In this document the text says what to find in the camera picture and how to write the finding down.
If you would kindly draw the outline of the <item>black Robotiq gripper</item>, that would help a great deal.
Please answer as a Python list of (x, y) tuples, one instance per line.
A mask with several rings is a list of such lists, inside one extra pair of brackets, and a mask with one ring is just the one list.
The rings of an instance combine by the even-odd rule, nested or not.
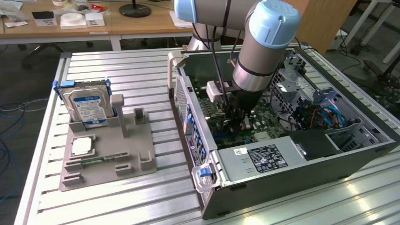
[(224, 90), (224, 112), (231, 123), (241, 123), (261, 97), (261, 91)]

